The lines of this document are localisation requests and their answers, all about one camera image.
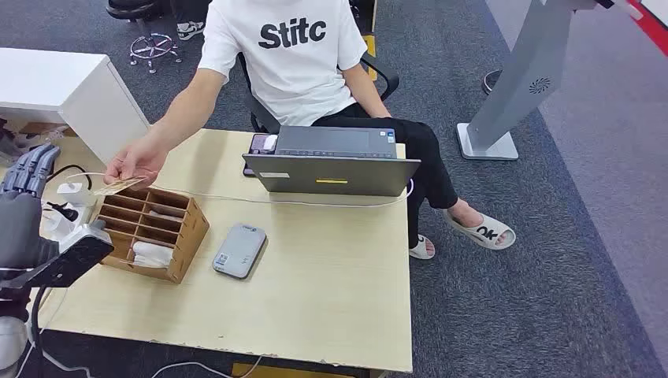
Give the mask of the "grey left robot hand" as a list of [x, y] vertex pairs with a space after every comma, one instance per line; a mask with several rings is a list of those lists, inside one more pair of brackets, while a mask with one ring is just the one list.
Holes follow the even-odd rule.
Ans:
[[1, 271], [24, 272], [58, 256], [58, 243], [39, 234], [41, 197], [60, 148], [47, 143], [23, 154], [1, 183]]

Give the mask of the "person's right hand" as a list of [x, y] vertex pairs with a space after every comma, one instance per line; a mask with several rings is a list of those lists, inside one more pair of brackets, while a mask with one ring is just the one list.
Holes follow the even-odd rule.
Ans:
[[158, 178], [169, 149], [160, 143], [141, 139], [125, 147], [107, 165], [103, 177], [105, 184], [112, 184], [119, 180], [131, 178], [143, 178], [131, 189], [143, 189], [149, 187]]

